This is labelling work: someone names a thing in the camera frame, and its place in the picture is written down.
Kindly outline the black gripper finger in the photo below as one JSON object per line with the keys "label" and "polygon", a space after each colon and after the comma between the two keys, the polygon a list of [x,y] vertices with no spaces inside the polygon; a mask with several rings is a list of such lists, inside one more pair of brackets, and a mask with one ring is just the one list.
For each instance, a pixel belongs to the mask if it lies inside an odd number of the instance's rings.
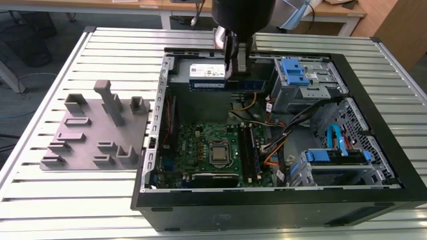
{"label": "black gripper finger", "polygon": [[252,42],[242,42],[238,44],[236,52],[236,75],[239,77],[246,77],[251,74],[251,50]]}
{"label": "black gripper finger", "polygon": [[235,59],[235,40],[236,36],[234,33],[227,33],[224,35],[224,79],[228,81],[234,76],[234,59]]}

